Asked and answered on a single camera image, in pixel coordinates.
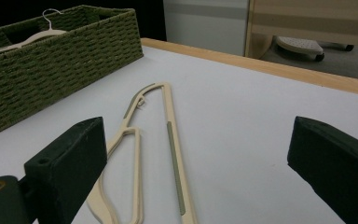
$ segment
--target wooden table edge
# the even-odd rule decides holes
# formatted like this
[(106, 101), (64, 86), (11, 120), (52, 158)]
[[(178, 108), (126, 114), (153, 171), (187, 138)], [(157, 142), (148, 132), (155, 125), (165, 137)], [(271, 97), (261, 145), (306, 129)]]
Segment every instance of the wooden table edge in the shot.
[(141, 38), (141, 42), (143, 46), (154, 49), (167, 50), (170, 52), (185, 54), (188, 56), (206, 59), (218, 63), (243, 67), (278, 77), (290, 78), (318, 86), (358, 94), (357, 78), (342, 77), (338, 75), (312, 71), (309, 69), (297, 68), (289, 65), (269, 63), (257, 59), (241, 57), (208, 49), (199, 49), (150, 38)]

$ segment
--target floor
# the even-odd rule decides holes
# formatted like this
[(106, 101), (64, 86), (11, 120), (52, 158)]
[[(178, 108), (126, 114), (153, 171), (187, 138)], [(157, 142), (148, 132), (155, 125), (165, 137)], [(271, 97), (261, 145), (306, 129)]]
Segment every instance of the floor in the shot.
[(352, 51), (346, 51), (347, 45), (318, 43), (324, 49), (324, 59), (321, 62), (314, 61), (316, 55), (299, 54), (278, 48), (275, 40), (261, 60), (358, 78), (358, 46), (354, 46)]

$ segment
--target hanger in basket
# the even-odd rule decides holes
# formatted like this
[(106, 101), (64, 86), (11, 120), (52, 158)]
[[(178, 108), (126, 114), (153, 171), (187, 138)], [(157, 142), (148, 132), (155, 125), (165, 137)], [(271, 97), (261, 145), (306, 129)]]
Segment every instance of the hanger in basket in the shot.
[(48, 21), (48, 24), (49, 24), (48, 30), (41, 31), (39, 33), (31, 35), (30, 37), (28, 37), (28, 39), (26, 39), (26, 40), (24, 40), (24, 41), (22, 41), (22, 42), (20, 42), (18, 44), (2, 47), (2, 48), (0, 48), (0, 52), (8, 51), (10, 49), (20, 49), (22, 46), (27, 45), (27, 44), (31, 44), (31, 43), (35, 42), (36, 40), (38, 40), (38, 39), (48, 37), (48, 36), (52, 36), (52, 35), (62, 35), (63, 33), (66, 33), (66, 31), (54, 30), (51, 27), (51, 21), (48, 18), (46, 18), (46, 16), (45, 16), (45, 12), (49, 11), (49, 10), (53, 10), (53, 11), (56, 11), (56, 12), (62, 14), (59, 10), (54, 9), (54, 8), (49, 8), (49, 9), (46, 9), (45, 11), (43, 11), (42, 15), (45, 18), (45, 20)]
[[(154, 83), (144, 87), (131, 100), (131, 104), (127, 109), (126, 115), (121, 122), (120, 129), (115, 137), (107, 143), (108, 159), (113, 154), (120, 141), (127, 134), (135, 135), (135, 163), (134, 163), (134, 179), (132, 194), (132, 219), (130, 224), (140, 224), (144, 219), (144, 204), (141, 177), (141, 135), (138, 127), (130, 126), (131, 118), (140, 105), (145, 102), (145, 94), (156, 89), (162, 90), (164, 99), (165, 115), (167, 120), (168, 136), (170, 140), (172, 163), (175, 175), (176, 190), (179, 200), (180, 215), (183, 224), (197, 224), (196, 212), (190, 195), (185, 175), (185, 167), (183, 165), (181, 148), (179, 145), (179, 136), (176, 127), (176, 119), (173, 111), (171, 85), (167, 82)], [(103, 173), (98, 178), (93, 189), (89, 193), (87, 203), (92, 214), (102, 224), (118, 224), (117, 213), (106, 196), (103, 188)]]

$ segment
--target white object on floor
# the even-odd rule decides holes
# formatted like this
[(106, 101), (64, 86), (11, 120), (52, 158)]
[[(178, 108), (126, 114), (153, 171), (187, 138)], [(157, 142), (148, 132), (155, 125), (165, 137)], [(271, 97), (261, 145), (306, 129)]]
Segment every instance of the white object on floor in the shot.
[(278, 46), (296, 53), (316, 54), (315, 61), (324, 59), (324, 49), (315, 40), (277, 36)]

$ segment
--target dark background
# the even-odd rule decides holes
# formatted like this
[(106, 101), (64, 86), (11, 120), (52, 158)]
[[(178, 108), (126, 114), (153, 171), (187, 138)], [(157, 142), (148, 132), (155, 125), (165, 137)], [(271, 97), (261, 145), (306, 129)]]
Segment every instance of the dark background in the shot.
[(136, 12), (141, 37), (167, 40), (165, 33), (163, 0), (0, 0), (0, 26), (42, 16), (48, 8), (64, 10), (69, 7), (88, 5), (93, 7), (133, 8)]

